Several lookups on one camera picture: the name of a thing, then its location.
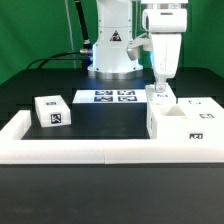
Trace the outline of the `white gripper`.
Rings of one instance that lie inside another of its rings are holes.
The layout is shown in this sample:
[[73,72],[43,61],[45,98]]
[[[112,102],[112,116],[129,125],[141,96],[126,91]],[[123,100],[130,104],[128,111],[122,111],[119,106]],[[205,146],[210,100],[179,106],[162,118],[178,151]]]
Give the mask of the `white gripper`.
[[182,36],[177,34],[152,34],[152,68],[155,90],[163,93],[166,80],[174,78],[177,71]]

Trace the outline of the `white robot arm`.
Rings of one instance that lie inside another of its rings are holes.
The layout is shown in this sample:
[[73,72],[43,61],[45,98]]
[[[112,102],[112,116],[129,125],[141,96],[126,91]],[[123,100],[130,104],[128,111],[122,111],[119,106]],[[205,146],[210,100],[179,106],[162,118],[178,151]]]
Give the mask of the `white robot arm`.
[[154,88],[163,92],[176,75],[188,0],[96,0],[98,39],[92,74],[104,79],[140,70],[140,51],[150,53]]

